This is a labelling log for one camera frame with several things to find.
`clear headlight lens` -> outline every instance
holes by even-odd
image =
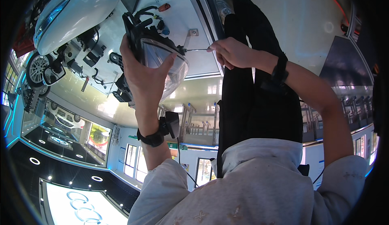
[[[177,53],[168,75],[165,79],[161,101],[167,98],[181,84],[186,77],[189,65],[187,59],[174,49],[148,38],[141,38],[140,43],[143,49],[141,63],[150,68],[158,68],[170,53]]]
[[[65,8],[65,6],[69,3],[70,0],[63,0],[60,4],[58,4],[41,22],[38,30],[35,30],[34,35],[34,46],[37,48],[39,41],[42,38],[42,35],[45,33],[49,25],[53,22],[53,20],[60,14],[60,12]]]

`black pants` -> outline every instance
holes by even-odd
[[[269,20],[251,0],[233,0],[235,14],[224,21],[226,37],[273,55],[283,54]],[[251,69],[224,69],[219,121],[217,176],[222,178],[221,155],[230,146],[250,138],[275,138],[302,142],[303,121],[297,94],[287,85],[285,95],[261,88],[270,74]]]

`hand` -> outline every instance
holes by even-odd
[[[223,66],[232,70],[234,67],[251,68],[254,67],[257,50],[249,48],[247,45],[229,37],[218,40],[209,46],[216,50],[217,61]]]
[[[154,134],[159,126],[157,110],[165,79],[177,54],[171,53],[158,68],[146,67],[135,59],[126,35],[123,36],[120,53],[123,58],[124,76],[136,104],[135,116],[139,131],[143,136]]]

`headlight housing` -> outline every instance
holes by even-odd
[[[49,25],[54,21],[54,19],[61,13],[65,6],[69,3],[70,0],[63,0],[59,3],[41,22],[38,29],[35,29],[34,34],[34,46],[38,48],[38,43],[42,38],[42,35],[46,32]]]

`jacket sleeve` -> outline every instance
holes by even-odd
[[[314,191],[312,224],[341,224],[362,193],[367,161],[346,156],[328,165]]]
[[[185,170],[166,159],[149,171],[128,217],[128,225],[156,224],[188,194]]]

